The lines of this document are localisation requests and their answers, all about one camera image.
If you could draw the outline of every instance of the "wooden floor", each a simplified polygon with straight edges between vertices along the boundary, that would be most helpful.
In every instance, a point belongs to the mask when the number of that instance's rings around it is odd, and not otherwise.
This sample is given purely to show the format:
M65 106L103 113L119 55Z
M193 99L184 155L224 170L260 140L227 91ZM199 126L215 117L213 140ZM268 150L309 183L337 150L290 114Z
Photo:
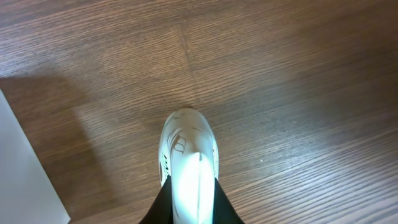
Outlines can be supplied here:
M397 223L398 1L2 0L0 89L71 223L137 223L192 106L246 223Z

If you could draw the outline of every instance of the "brown wooden surface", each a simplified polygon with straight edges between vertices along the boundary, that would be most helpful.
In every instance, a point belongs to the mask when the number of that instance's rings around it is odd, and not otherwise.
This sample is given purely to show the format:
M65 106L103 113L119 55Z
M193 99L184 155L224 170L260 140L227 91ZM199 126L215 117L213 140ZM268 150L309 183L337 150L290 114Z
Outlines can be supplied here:
M200 110L246 223L397 223L396 0L2 0L0 88L72 223L137 223Z

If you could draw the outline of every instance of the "white object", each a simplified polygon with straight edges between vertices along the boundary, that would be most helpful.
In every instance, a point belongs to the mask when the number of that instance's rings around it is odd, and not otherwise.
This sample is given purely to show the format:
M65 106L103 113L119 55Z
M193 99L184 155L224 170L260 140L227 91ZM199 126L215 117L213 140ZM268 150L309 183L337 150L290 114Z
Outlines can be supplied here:
M174 223L213 223L218 148L205 117L190 108L172 113L159 144L160 182L172 179Z
M0 223L66 224L69 220L0 91Z

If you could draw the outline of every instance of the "wood grain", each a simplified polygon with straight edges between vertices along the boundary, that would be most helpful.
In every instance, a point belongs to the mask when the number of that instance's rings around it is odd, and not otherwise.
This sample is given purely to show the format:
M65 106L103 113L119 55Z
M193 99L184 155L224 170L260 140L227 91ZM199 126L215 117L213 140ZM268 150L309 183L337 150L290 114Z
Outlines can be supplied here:
M395 223L398 2L0 2L0 88L72 223L137 223L192 106L246 223Z

